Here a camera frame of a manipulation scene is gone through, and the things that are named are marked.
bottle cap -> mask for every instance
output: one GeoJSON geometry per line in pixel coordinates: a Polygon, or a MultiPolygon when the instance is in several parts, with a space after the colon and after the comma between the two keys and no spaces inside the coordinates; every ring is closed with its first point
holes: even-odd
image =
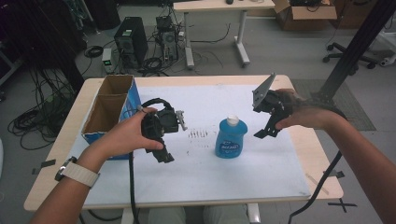
{"type": "Polygon", "coordinates": [[[239,122],[239,118],[236,115],[229,115],[227,117],[227,123],[230,126],[236,126],[239,122]]]}

cardboard box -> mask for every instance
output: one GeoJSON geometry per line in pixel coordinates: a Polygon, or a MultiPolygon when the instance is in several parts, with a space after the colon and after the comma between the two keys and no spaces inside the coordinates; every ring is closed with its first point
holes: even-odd
{"type": "Polygon", "coordinates": [[[376,4],[376,0],[370,1],[344,1],[334,0],[337,20],[330,23],[337,29],[359,29],[376,4]]]}
{"type": "MultiPolygon", "coordinates": [[[[89,144],[93,143],[118,122],[131,117],[137,111],[138,105],[141,103],[134,76],[105,77],[82,128],[82,137],[89,144]]],[[[110,160],[127,159],[128,155],[110,158],[110,160]]]]}
{"type": "Polygon", "coordinates": [[[336,20],[335,7],[330,0],[323,0],[317,7],[292,7],[288,0],[273,0],[276,20],[282,30],[321,30],[328,20],[336,20]]]}

bottle label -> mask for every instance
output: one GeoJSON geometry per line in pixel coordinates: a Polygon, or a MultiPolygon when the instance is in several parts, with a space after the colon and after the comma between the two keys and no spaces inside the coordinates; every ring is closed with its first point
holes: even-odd
{"type": "Polygon", "coordinates": [[[220,144],[219,149],[221,153],[231,154],[237,152],[240,149],[240,146],[237,143],[225,140],[220,144]]]}

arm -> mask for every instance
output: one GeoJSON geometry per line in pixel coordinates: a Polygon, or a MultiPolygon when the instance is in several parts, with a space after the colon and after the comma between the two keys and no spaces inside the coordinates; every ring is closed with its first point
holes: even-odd
{"type": "Polygon", "coordinates": [[[324,130],[338,146],[358,178],[362,189],[384,223],[394,223],[396,215],[396,166],[339,115],[320,108],[298,108],[277,129],[292,125],[324,130]]]}
{"type": "MultiPolygon", "coordinates": [[[[99,173],[107,158],[128,154],[138,148],[162,149],[159,142],[141,134],[141,121],[145,113],[137,112],[130,119],[117,124],[110,132],[87,147],[77,164],[99,173]]],[[[82,205],[90,188],[65,176],[35,212],[30,223],[77,223],[82,205]]]]}

watch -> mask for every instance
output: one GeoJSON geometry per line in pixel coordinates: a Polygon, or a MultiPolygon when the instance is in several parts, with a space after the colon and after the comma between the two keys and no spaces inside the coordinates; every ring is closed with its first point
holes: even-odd
{"type": "Polygon", "coordinates": [[[64,162],[55,176],[55,180],[60,181],[64,176],[72,178],[90,188],[95,184],[100,174],[76,164],[77,158],[71,157],[64,162]]]}

